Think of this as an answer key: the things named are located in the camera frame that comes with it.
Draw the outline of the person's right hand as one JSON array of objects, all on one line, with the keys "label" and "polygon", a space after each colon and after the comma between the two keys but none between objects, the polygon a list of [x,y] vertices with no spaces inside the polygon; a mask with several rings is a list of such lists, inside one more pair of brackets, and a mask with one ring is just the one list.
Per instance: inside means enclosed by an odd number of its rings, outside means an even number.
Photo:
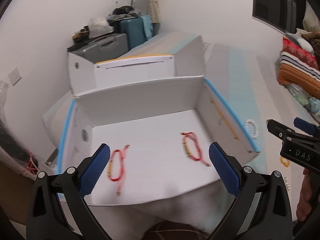
[{"label": "person's right hand", "polygon": [[296,216],[300,222],[303,222],[312,210],[310,199],[313,195],[310,183],[310,171],[303,170],[304,179],[300,190],[299,202],[297,204]]}]

